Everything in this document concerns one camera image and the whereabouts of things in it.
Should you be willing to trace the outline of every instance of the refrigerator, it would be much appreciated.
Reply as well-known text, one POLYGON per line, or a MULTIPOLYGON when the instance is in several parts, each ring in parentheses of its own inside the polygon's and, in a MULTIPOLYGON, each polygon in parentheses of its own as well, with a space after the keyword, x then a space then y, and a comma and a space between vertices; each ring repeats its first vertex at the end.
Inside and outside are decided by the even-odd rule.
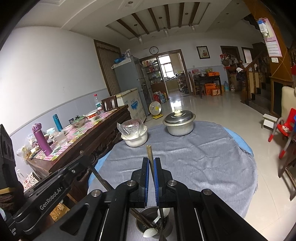
POLYGON ((143 70, 139 59, 131 56, 113 67, 120 91, 124 92, 137 88, 145 115, 148 116, 148 108, 153 100, 153 93, 147 73, 143 70))
POLYGON ((146 115, 137 88, 121 92, 116 95, 118 106, 128 105, 132 119, 146 120, 146 115))

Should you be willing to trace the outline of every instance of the orange box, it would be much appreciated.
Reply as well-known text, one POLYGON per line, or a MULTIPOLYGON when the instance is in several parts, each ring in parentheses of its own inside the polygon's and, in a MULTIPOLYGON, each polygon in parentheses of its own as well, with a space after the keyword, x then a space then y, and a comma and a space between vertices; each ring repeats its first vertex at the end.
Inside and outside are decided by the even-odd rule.
POLYGON ((219 72, 208 72, 208 76, 220 76, 219 72))
POLYGON ((215 89, 215 88, 216 88, 215 83, 205 84, 206 95, 210 95, 211 94, 211 89, 215 89))
POLYGON ((220 95, 220 88, 211 89, 211 96, 218 96, 220 95))

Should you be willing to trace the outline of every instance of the wooden ceiling beam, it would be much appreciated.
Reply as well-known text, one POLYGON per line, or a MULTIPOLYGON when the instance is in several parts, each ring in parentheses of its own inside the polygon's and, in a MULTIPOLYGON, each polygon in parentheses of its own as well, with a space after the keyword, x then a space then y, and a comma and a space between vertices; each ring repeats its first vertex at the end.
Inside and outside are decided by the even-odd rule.
POLYGON ((167 19, 168 29, 170 29, 170 12, 168 10, 168 4, 164 5, 164 7, 165 7, 165 16, 167 19))
POLYGON ((183 13, 184 13, 184 3, 180 2, 179 5, 179 28, 182 27, 182 20, 183 20, 183 13))
POLYGON ((189 20, 189 23, 188 23, 189 26, 193 23, 193 20, 194 20, 194 17, 196 15, 196 12, 197 12, 197 9, 198 9, 199 5, 200 5, 200 2, 195 2, 194 5, 193 5, 190 20, 189 20))
POLYGON ((158 26, 158 23, 157 23, 157 21, 156 21, 156 18, 155 18, 155 15, 154 15, 154 12, 153 12, 152 8, 148 8, 148 11, 149 11, 149 13, 150 13, 150 16, 151 16, 153 22, 154 22, 154 25, 155 25, 155 27, 156 27, 156 29, 157 29, 157 32, 159 32, 160 29, 159 29, 159 26, 158 26))
POLYGON ((143 22, 141 21, 141 19, 138 17, 138 15, 136 13, 132 13, 132 16, 135 18, 135 20, 141 25, 142 29, 144 29, 146 34, 149 34, 147 28, 145 27, 145 25, 143 24, 143 22))
POLYGON ((118 19, 117 22, 119 22, 123 27, 125 27, 128 31, 135 35, 135 37, 139 37, 139 35, 134 30, 132 30, 131 27, 128 26, 123 20, 118 19))

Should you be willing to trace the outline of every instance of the dining table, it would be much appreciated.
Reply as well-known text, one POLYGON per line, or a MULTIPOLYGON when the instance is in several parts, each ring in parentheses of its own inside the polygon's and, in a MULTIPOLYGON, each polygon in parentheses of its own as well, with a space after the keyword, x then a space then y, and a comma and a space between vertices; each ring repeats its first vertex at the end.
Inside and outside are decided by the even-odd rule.
MULTIPOLYGON (((133 148, 124 141, 117 143, 99 160, 96 170, 116 188, 130 180, 133 171, 141 169, 143 158, 147 157, 146 145, 151 145, 153 157, 160 158, 162 168, 169 170, 174 180, 196 191, 209 188, 241 217, 246 215, 257 188, 258 173, 251 148, 237 134, 207 121, 194 121, 193 131, 179 137, 172 136, 164 125, 154 126, 148 129, 144 145, 133 148)), ((106 191, 92 176, 88 193, 95 189, 106 191)), ((156 206, 151 171, 149 179, 147 207, 156 206)), ((173 213, 171 209, 173 229, 168 241, 177 241, 173 213)), ((135 223, 129 215, 126 240, 153 240, 143 238, 135 223)))
POLYGON ((222 96, 222 86, 221 86, 221 79, 219 75, 214 75, 214 76, 205 76, 205 77, 200 77, 198 75, 193 76, 194 84, 199 86, 200 88, 200 98, 202 99, 202 92, 201 92, 201 86, 206 84, 206 83, 214 83, 215 81, 219 82, 219 88, 220 88, 220 95, 222 96))
MULTIPOLYGON (((98 159, 122 140, 117 123, 122 124, 130 119, 128 105, 124 105, 101 113, 94 121, 86 120, 81 127, 68 125, 62 130, 67 139, 66 144, 59 146, 55 141, 50 145, 53 152, 49 156, 41 150, 33 158, 28 159, 28 163, 40 179, 46 178, 49 174, 69 164, 80 156, 81 151, 95 166, 98 159)), ((73 181, 68 196, 74 203, 87 195, 90 174, 90 169, 86 168, 73 181)))

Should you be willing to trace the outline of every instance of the beige cushion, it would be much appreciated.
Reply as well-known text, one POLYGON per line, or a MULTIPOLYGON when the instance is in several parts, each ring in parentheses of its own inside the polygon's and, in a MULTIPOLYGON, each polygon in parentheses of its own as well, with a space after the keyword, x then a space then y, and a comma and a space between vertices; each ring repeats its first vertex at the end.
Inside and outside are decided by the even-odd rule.
POLYGON ((294 88, 284 86, 281 94, 281 116, 284 120, 288 118, 291 108, 296 109, 296 96, 294 88))

